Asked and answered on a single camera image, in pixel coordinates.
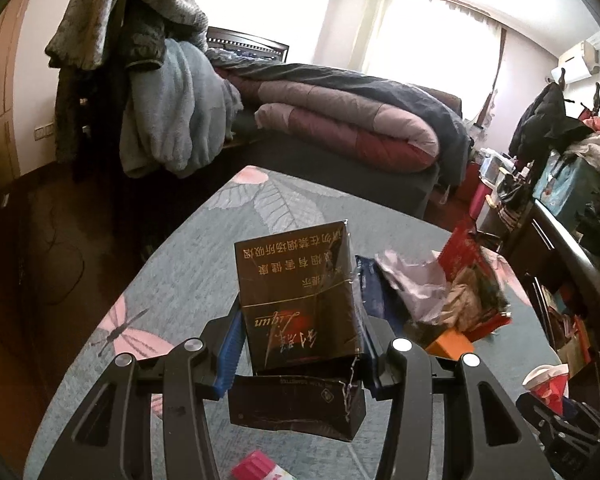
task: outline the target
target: table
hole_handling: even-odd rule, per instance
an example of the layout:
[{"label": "table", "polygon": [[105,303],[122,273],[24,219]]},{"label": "table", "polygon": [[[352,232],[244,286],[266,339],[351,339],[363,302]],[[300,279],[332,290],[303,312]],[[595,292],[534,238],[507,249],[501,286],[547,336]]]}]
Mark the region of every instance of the table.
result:
[{"label": "table", "polygon": [[[227,313],[238,291],[234,242],[342,219],[349,221],[352,250],[365,256],[391,248],[415,263],[430,259],[431,251],[441,250],[450,235],[346,193],[253,166],[244,168],[158,248],[91,335],[46,410],[24,479],[37,478],[62,428],[115,354],[129,351],[142,358],[166,353],[199,335],[209,319]],[[515,399],[523,392],[522,379],[529,371],[559,361],[533,309],[509,286],[506,296],[513,323],[476,342],[475,351]],[[126,327],[122,334],[121,330],[112,334],[120,326]],[[246,350],[238,373],[250,373]],[[232,426],[226,397],[206,402],[220,478],[230,478],[231,468],[256,448],[303,480],[373,478],[390,401],[375,402],[366,394],[366,419],[351,443]],[[159,399],[153,407],[154,479],[160,480],[166,475]],[[430,478],[442,474],[442,436],[442,400],[435,399]]]}]

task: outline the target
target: bed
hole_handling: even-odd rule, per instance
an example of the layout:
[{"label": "bed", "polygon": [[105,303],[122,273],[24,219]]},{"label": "bed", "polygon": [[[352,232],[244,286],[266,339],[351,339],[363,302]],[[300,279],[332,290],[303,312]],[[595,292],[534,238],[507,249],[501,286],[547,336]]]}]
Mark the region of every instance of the bed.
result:
[{"label": "bed", "polygon": [[[217,27],[209,27],[207,41],[210,48],[277,62],[285,62],[289,50],[283,43]],[[420,89],[462,117],[458,97],[434,89]],[[383,171],[306,139],[282,134],[279,130],[260,129],[254,118],[255,111],[256,107],[247,103],[233,123],[232,130],[237,137],[228,146],[235,148],[229,155],[233,160],[323,184],[416,218],[423,217],[440,177],[437,162],[415,173]],[[466,154],[458,153],[458,157],[466,158]]]}]

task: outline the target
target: sheer curtain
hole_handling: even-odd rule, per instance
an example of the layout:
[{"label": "sheer curtain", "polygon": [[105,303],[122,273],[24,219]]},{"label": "sheer curtain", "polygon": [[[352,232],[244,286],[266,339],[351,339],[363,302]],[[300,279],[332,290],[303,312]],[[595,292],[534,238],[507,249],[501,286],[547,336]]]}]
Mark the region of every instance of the sheer curtain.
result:
[{"label": "sheer curtain", "polygon": [[352,68],[457,95],[464,117],[476,118],[498,69],[500,24],[445,0],[389,0],[385,7],[365,38],[361,66]]}]

